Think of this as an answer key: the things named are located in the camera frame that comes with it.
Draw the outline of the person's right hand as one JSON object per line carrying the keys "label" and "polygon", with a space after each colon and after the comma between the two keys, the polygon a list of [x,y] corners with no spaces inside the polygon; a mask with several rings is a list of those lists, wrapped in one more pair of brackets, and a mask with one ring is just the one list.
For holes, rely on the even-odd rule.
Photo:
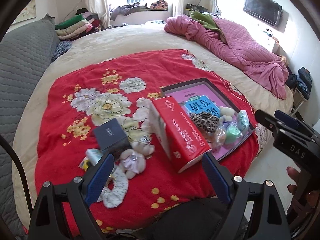
{"label": "person's right hand", "polygon": [[[300,172],[291,166],[288,166],[286,168],[286,171],[287,171],[287,175],[295,182],[295,184],[289,184],[287,186],[289,193],[291,193],[294,196],[298,189],[297,184],[299,182]],[[311,207],[316,207],[318,198],[319,198],[319,191],[312,191],[306,195],[306,201]]]}

